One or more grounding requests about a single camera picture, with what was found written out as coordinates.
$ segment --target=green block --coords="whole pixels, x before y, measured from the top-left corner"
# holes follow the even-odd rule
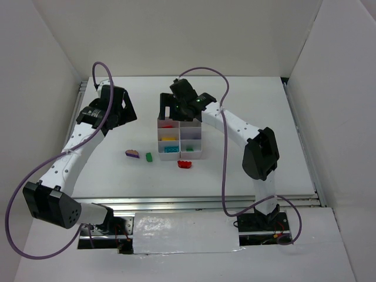
[[[147,162],[151,163],[153,161],[153,157],[151,153],[146,153],[146,160]]]

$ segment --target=yellow block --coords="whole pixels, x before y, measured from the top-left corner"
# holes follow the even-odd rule
[[[162,137],[162,141],[175,141],[175,137]]]

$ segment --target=red block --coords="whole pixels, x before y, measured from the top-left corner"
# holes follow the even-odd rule
[[[185,160],[178,160],[177,166],[179,166],[181,169],[190,169],[192,166],[192,162],[187,162]]]

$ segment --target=white wall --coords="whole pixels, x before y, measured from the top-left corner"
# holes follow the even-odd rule
[[[34,2],[82,76],[96,60],[118,76],[290,76],[321,0]]]
[[[361,0],[367,11],[376,19],[376,0]]]
[[[61,149],[78,82],[31,1],[1,1],[0,38],[0,280],[9,282],[20,257],[5,237],[6,205],[19,181]],[[21,249],[30,225],[20,195],[12,209],[11,232]]]
[[[376,22],[324,0],[288,90],[357,281],[374,281]]]

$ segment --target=white table surface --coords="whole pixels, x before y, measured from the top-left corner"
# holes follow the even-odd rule
[[[303,232],[293,246],[247,246],[231,253],[146,256],[117,254],[115,250],[77,250],[76,241],[48,260],[21,258],[15,282],[355,282],[332,209],[299,211]],[[287,216],[295,236],[297,216],[292,209],[287,210]],[[64,230],[34,220],[24,250],[33,255],[52,253],[64,246],[75,231],[76,228]]]
[[[160,161],[157,154],[159,94],[170,93],[174,77],[119,77],[115,85],[129,92],[137,121],[108,133],[91,155],[75,186],[74,197],[196,197],[219,196],[221,187],[223,134],[203,125],[202,159],[189,170],[174,161]],[[280,78],[229,77],[230,92],[224,107],[252,125],[272,128],[280,160],[276,170],[278,194],[309,197],[314,188],[297,136]],[[219,77],[189,77],[200,94],[220,100],[225,83]],[[89,79],[82,108],[96,98]],[[125,156],[137,150],[142,158]],[[227,189],[229,196],[253,195],[253,183],[241,167],[243,148],[229,141]],[[148,163],[145,153],[151,152]]]

